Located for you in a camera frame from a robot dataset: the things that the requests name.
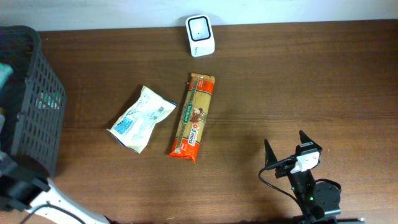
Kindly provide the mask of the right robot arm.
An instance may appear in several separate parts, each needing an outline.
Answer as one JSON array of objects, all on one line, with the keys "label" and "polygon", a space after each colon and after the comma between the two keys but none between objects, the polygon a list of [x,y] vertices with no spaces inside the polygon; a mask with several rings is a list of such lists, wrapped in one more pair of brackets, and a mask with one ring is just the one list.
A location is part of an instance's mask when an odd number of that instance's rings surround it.
[{"label": "right robot arm", "polygon": [[[302,130],[299,136],[301,143],[296,146],[295,154],[280,161],[268,140],[264,140],[266,159],[258,178],[268,187],[293,199],[302,212],[301,217],[295,217],[297,223],[337,223],[336,216],[341,213],[341,185],[329,179],[313,178],[311,170],[320,164],[323,149]],[[276,178],[287,177],[293,193],[264,180],[262,173],[266,170],[274,170]]]}]

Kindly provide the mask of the white cream food pouch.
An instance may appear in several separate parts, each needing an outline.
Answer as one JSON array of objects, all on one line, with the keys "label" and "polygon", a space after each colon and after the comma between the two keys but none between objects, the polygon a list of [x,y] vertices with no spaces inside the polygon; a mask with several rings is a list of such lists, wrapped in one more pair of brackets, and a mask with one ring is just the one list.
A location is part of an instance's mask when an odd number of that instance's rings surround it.
[{"label": "white cream food pouch", "polygon": [[150,88],[142,87],[138,100],[107,130],[120,145],[140,154],[147,146],[157,123],[163,121],[177,104]]}]

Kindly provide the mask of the teal wet wipes pack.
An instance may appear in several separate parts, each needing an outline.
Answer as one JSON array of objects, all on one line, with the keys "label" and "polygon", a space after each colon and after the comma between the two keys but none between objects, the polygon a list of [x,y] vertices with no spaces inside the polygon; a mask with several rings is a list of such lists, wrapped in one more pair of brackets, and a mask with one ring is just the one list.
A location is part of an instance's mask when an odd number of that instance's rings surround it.
[{"label": "teal wet wipes pack", "polygon": [[0,89],[4,87],[8,78],[13,74],[13,69],[10,65],[0,64]]}]

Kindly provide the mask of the orange spaghetti pack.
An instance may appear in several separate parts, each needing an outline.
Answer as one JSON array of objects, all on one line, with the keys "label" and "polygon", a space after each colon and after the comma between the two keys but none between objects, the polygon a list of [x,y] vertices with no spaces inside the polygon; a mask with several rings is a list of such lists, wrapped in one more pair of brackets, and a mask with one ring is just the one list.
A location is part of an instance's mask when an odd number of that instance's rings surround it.
[{"label": "orange spaghetti pack", "polygon": [[169,157],[195,162],[204,132],[215,77],[193,73]]}]

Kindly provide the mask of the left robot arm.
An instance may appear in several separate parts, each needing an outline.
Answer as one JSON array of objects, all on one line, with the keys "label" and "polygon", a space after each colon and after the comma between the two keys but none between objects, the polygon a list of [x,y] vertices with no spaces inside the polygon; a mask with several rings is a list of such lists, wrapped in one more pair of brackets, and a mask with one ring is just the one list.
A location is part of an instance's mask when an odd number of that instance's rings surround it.
[{"label": "left robot arm", "polygon": [[54,223],[112,223],[67,197],[56,187],[46,168],[30,156],[1,152],[1,211],[39,215]]}]

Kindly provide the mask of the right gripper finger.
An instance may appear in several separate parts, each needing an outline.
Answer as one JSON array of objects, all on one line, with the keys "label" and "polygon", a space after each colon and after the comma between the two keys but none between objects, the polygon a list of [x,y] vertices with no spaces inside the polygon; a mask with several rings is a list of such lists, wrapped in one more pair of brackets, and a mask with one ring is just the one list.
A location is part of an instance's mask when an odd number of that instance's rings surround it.
[{"label": "right gripper finger", "polygon": [[301,144],[298,145],[298,152],[322,152],[322,147],[310,139],[304,131],[300,130],[299,136]]},{"label": "right gripper finger", "polygon": [[265,146],[265,156],[266,156],[265,168],[273,168],[274,164],[277,163],[277,158],[267,139],[264,140],[264,146]]}]

